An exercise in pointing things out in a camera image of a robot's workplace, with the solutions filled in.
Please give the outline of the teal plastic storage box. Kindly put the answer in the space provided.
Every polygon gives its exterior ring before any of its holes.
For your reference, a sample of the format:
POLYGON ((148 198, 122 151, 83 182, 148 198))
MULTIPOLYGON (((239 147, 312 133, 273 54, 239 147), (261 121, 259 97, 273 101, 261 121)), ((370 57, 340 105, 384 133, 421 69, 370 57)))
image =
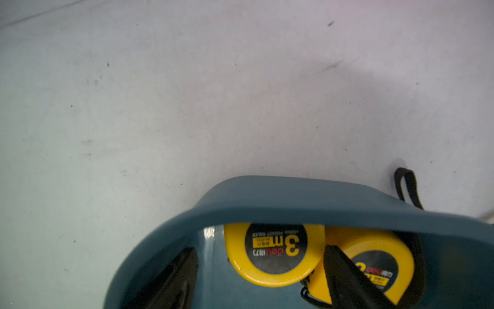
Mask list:
POLYGON ((493 225, 365 185, 240 176, 158 227, 105 308, 492 308, 493 225))

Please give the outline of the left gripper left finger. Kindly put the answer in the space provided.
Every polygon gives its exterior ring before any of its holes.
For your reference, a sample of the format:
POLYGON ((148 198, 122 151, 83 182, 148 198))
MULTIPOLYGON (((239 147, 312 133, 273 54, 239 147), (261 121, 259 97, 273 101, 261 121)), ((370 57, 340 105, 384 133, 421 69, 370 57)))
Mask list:
POLYGON ((183 249, 131 302, 131 308, 191 308, 199 261, 195 248, 183 249))

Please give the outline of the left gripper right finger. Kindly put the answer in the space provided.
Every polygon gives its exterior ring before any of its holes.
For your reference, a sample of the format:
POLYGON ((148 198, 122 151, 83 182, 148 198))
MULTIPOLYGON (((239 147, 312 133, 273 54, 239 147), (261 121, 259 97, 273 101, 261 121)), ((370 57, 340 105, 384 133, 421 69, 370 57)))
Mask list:
POLYGON ((333 308, 395 308, 338 247, 327 245, 324 272, 333 308))

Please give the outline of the yellow tape measure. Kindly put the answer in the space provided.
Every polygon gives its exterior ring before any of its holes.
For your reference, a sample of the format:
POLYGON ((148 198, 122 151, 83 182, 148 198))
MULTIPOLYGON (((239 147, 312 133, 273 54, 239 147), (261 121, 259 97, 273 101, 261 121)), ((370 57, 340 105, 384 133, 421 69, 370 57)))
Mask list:
POLYGON ((325 243, 341 249, 397 308, 421 301, 427 277, 420 235, 326 226, 325 243))
POLYGON ((269 288, 307 278, 322 259, 322 225, 239 223, 224 226, 228 260, 245 280, 269 288))

